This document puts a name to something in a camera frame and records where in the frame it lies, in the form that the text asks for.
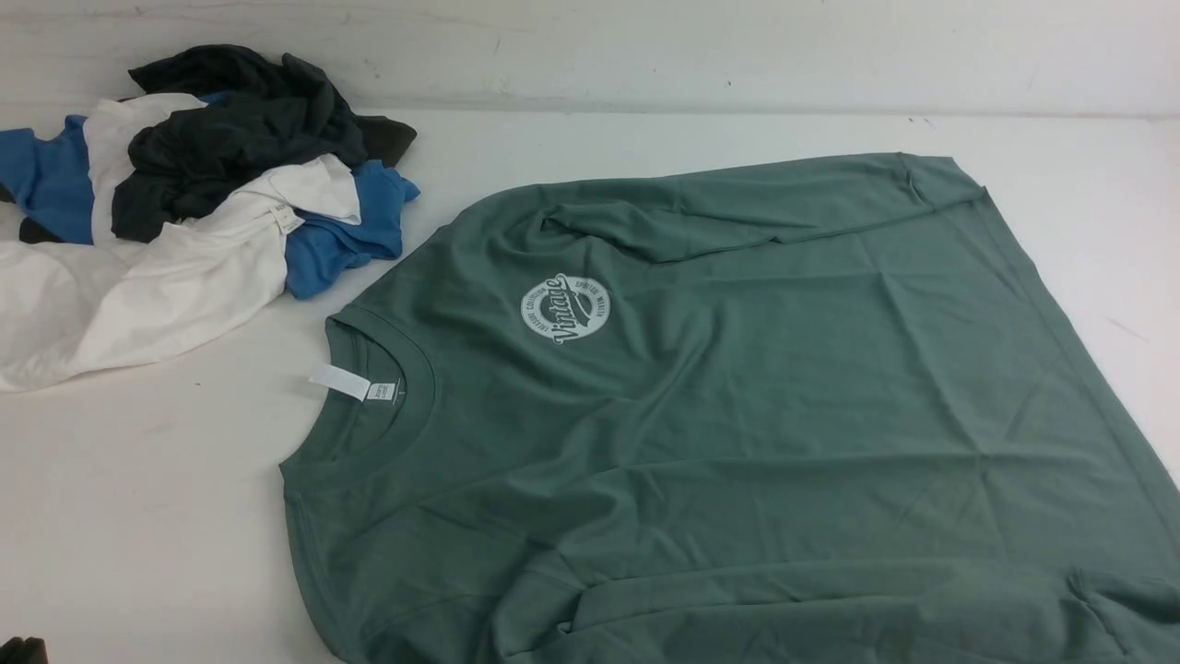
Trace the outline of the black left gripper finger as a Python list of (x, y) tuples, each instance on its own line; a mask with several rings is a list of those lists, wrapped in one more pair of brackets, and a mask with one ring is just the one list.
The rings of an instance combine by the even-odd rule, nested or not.
[(13, 637), (0, 647), (1, 664), (47, 664), (45, 640), (38, 637)]

